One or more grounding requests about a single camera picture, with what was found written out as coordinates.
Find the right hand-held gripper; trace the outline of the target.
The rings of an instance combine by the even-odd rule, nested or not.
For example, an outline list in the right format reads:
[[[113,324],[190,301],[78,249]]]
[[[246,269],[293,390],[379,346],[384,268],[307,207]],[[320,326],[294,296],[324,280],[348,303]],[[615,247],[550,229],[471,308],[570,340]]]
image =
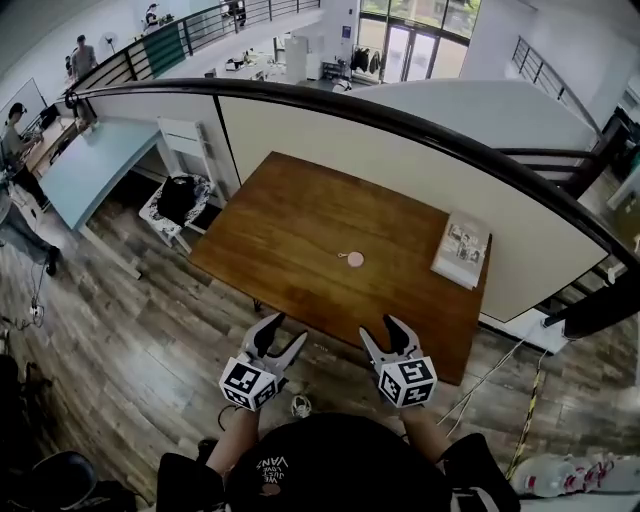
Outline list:
[[[423,405],[437,384],[430,357],[419,347],[417,334],[402,320],[385,314],[383,322],[389,341],[383,347],[366,328],[358,329],[361,342],[377,374],[377,388],[396,408]],[[395,351],[406,351],[399,355]]]

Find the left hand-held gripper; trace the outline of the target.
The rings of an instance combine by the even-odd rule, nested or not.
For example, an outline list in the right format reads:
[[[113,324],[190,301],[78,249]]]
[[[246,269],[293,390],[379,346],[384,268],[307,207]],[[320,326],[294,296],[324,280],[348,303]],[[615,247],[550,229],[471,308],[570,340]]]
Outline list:
[[[246,331],[244,348],[229,358],[219,380],[220,389],[229,402],[258,411],[287,383],[284,373],[297,359],[308,332],[296,335],[279,352],[267,353],[285,318],[284,313],[274,313]]]

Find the person's left forearm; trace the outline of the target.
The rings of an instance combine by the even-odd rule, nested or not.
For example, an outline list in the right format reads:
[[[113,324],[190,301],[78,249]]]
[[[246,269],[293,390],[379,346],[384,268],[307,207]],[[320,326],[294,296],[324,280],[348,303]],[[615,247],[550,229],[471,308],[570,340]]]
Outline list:
[[[235,410],[206,465],[221,476],[229,473],[259,437],[260,412]]]

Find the person's right forearm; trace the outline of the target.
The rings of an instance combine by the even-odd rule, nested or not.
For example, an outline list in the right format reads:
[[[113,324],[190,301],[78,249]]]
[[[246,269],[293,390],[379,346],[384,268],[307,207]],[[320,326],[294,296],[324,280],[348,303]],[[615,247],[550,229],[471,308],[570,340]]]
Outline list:
[[[436,464],[451,446],[446,432],[436,424],[434,416],[423,406],[399,411],[409,444],[431,463]]]

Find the grey picture book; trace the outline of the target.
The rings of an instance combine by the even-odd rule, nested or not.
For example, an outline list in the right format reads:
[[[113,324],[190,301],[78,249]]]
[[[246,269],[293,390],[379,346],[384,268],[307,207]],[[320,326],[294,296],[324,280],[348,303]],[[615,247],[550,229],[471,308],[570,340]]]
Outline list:
[[[449,215],[431,270],[467,290],[480,281],[491,231],[466,213]]]

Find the person's black shirt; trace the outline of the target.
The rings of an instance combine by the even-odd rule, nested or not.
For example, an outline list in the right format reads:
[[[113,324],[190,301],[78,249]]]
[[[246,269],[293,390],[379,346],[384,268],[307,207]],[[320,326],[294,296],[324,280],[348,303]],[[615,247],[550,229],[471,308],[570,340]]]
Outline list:
[[[434,460],[362,416],[315,414],[273,429],[219,472],[163,455],[156,512],[520,512],[485,438]]]

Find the black bag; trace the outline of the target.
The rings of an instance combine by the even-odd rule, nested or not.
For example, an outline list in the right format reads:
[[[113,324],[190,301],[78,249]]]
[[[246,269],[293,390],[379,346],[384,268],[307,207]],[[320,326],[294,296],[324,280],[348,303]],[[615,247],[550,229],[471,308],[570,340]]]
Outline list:
[[[169,177],[156,203],[158,214],[183,227],[188,212],[196,205],[196,185],[193,176]]]

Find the pack of water bottles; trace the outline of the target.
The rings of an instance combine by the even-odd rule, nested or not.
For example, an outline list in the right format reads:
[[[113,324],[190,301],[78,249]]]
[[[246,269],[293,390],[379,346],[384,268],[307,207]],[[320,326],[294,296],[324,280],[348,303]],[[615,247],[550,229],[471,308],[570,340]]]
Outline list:
[[[573,494],[640,493],[640,456],[543,454],[519,464],[509,477],[518,495],[557,498]]]

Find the white chair with patterned cushion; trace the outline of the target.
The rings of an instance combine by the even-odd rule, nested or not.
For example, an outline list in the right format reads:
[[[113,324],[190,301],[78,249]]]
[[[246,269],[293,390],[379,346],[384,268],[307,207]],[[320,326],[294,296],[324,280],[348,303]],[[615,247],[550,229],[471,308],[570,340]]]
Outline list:
[[[191,230],[199,235],[204,234],[205,230],[196,224],[196,220],[205,212],[207,206],[223,209],[227,204],[227,198],[214,177],[212,157],[207,148],[208,143],[203,138],[203,124],[162,117],[158,118],[157,122],[162,136],[158,148],[165,151],[163,157],[167,160],[165,165],[169,174],[141,208],[139,216],[167,246],[178,243],[186,253],[191,253],[191,245],[182,232]],[[157,212],[156,203],[165,181],[169,177],[184,175],[195,178],[197,197],[195,207],[188,212],[186,223],[181,227],[161,217]]]

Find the black curved handrail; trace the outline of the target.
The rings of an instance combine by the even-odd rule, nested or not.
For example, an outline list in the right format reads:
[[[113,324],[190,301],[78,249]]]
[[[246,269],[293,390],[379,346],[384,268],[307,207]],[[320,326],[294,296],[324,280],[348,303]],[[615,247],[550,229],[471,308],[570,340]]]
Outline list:
[[[603,222],[567,192],[542,178],[514,158],[516,156],[585,158],[584,151],[528,148],[491,148],[437,123],[401,110],[350,95],[308,87],[219,78],[176,78],[132,81],[82,90],[74,85],[64,92],[65,101],[127,94],[192,94],[217,98],[255,100],[317,112],[379,129],[435,149],[465,162],[522,192],[560,216],[615,256],[627,270],[640,275],[640,256],[614,235]]]

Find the black office chair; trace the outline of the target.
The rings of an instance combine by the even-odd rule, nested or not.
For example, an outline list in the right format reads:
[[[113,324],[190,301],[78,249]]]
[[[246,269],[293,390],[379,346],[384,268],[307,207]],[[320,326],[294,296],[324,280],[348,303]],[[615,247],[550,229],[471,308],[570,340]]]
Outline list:
[[[64,451],[36,464],[27,482],[33,512],[68,512],[91,495],[98,479],[86,457]]]

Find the light blue table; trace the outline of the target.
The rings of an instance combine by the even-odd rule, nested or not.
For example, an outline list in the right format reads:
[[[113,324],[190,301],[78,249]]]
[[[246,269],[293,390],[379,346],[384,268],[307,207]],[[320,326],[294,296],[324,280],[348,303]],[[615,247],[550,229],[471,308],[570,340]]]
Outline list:
[[[40,180],[64,223],[134,279],[136,264],[125,260],[88,226],[88,221],[120,180],[161,140],[156,123],[112,119],[76,137]]]

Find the small cream partition panel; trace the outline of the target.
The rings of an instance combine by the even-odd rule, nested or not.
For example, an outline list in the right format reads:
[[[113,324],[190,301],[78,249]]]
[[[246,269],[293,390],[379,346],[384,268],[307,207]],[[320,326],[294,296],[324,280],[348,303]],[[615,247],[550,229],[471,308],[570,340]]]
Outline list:
[[[89,103],[99,116],[156,122],[159,117],[201,122],[203,138],[212,157],[214,177],[227,199],[240,188],[230,146],[220,121],[215,100],[209,95],[136,93],[98,96]]]

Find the coat rack with dark coats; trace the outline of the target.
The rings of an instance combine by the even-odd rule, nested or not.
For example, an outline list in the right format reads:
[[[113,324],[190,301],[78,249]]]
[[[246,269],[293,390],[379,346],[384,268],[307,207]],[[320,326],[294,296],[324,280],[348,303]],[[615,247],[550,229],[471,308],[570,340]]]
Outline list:
[[[376,48],[355,46],[351,56],[350,69],[362,73],[378,75],[382,67],[382,54]]]

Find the glass entrance door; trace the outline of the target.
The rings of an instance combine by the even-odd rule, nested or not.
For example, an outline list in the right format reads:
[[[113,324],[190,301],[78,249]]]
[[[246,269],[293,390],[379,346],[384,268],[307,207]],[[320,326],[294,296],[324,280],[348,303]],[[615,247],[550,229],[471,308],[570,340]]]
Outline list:
[[[429,79],[440,38],[439,27],[392,18],[387,22],[380,81],[395,84]]]

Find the white cabinet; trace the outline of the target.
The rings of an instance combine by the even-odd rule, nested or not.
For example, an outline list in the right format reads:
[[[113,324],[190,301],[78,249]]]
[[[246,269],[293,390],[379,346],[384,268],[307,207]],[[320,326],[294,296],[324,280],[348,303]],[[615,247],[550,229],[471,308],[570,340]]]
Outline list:
[[[307,79],[308,38],[292,36],[285,40],[286,77],[296,85]]]

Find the black stair railing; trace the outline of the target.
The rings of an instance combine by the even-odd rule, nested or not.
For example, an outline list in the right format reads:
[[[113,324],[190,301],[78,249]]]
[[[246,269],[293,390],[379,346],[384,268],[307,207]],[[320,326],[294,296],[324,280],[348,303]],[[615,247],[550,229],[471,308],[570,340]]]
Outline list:
[[[518,37],[512,62],[521,78],[580,117],[597,136],[602,135],[594,118],[566,81],[522,36]]]

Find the green banner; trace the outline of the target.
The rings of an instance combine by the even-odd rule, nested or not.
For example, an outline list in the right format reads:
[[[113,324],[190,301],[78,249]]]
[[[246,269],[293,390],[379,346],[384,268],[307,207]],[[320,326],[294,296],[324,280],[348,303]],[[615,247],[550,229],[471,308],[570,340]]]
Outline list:
[[[187,44],[179,24],[164,25],[143,39],[146,52],[145,78],[157,78],[186,59]]]

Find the black balcony railing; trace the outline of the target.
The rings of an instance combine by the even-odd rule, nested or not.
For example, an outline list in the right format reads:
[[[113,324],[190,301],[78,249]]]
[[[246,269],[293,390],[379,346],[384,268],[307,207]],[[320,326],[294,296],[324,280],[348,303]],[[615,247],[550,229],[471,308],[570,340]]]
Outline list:
[[[226,36],[237,35],[245,29],[280,21],[293,15],[317,10],[321,0],[225,0],[165,25],[179,24],[184,31],[186,59]],[[142,36],[98,64],[73,85],[69,92],[145,81],[146,52]]]

